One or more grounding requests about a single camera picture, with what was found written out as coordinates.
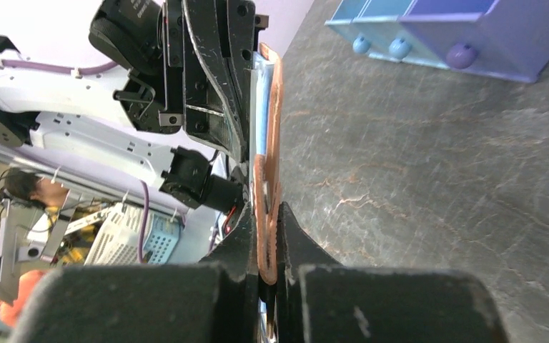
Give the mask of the brown leather card holder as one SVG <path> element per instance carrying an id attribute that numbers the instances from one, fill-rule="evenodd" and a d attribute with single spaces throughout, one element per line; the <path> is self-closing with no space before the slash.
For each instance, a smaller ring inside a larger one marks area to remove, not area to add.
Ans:
<path id="1" fill-rule="evenodd" d="M 283 65 L 279 54 L 265 43 L 259 53 L 274 64 L 268 100 L 266 150 L 256 154 L 253 166 L 254 215 L 257 232 L 257 266 L 268 285 L 277 282 L 277 218 L 281 203 L 280 129 L 284 99 Z"/>

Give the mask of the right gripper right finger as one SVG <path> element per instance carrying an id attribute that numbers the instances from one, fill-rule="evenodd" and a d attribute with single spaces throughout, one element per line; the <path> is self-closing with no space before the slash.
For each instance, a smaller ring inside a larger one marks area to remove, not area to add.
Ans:
<path id="1" fill-rule="evenodd" d="M 348 267 L 280 205 L 280 342 L 507 342 L 498 308 L 475 276 L 453 269 Z"/>

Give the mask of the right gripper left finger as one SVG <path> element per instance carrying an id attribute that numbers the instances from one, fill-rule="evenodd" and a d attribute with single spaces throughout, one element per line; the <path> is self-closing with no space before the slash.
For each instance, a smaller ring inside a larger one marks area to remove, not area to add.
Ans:
<path id="1" fill-rule="evenodd" d="M 10 342 L 256 342 L 251 206 L 196 264 L 65 267 L 29 297 Z"/>

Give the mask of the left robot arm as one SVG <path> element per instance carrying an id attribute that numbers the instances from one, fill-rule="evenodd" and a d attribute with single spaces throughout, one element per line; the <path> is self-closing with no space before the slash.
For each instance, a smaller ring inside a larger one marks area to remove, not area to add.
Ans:
<path id="1" fill-rule="evenodd" d="M 154 148 L 121 126 L 249 160 L 249 73 L 268 18 L 253 1 L 0 1 L 0 145 L 81 155 L 189 208 L 243 207 L 198 151 Z"/>

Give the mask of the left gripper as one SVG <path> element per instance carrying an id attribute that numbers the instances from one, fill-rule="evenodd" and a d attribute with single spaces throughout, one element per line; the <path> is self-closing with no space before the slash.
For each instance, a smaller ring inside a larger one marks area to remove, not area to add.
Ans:
<path id="1" fill-rule="evenodd" d="M 114 98 L 151 133 L 227 135 L 247 160 L 250 71 L 269 25 L 252 1 L 115 1 L 113 58 L 129 71 Z"/>

